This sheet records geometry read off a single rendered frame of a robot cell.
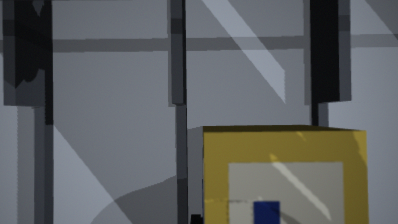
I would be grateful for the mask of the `yellow butter carton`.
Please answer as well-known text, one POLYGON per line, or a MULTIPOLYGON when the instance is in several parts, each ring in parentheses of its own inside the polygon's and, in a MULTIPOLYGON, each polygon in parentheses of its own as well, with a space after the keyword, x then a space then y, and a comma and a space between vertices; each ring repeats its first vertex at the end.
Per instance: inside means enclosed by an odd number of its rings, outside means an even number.
POLYGON ((367 133, 203 126, 203 224, 369 224, 367 133))

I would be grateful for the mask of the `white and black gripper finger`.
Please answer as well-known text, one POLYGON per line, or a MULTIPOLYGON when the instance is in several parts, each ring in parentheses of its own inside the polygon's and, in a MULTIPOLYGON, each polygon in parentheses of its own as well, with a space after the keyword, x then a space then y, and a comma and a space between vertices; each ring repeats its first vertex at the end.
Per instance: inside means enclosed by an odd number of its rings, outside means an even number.
POLYGON ((201 217, 201 214, 191 214, 190 224, 203 224, 203 217, 201 217))

